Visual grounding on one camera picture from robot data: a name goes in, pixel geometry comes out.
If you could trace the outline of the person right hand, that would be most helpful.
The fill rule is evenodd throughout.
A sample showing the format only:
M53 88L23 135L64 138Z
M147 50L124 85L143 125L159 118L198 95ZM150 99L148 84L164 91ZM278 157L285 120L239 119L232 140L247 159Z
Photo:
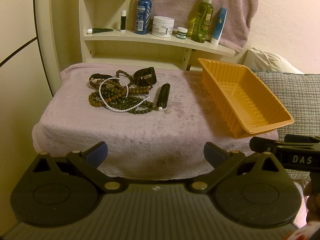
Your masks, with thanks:
M308 197L306 201L306 208L308 210L306 222L319 221L319 193L314 192L311 181L307 183L303 193L304 196Z

